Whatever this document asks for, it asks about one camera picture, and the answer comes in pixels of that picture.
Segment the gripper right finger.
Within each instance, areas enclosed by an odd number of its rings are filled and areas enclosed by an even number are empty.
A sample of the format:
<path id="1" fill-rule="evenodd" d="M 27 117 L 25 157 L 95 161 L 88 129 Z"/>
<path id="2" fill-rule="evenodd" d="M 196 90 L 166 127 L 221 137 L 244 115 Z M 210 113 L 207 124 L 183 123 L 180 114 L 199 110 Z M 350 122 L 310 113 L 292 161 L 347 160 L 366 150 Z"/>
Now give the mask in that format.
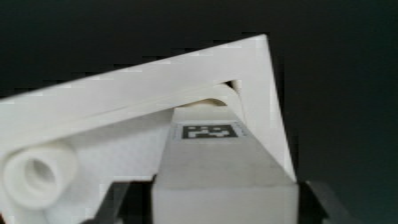
<path id="1" fill-rule="evenodd" d="M 363 224 L 326 182 L 303 181 L 297 224 Z"/>

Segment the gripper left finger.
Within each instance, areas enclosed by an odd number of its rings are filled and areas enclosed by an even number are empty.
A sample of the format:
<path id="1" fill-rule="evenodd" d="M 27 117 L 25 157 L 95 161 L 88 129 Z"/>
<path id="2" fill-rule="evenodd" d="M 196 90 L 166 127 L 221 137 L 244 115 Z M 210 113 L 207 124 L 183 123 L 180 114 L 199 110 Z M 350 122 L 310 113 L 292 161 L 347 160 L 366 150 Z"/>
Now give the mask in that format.
<path id="1" fill-rule="evenodd" d="M 153 224 L 153 182 L 114 182 L 88 224 Z"/>

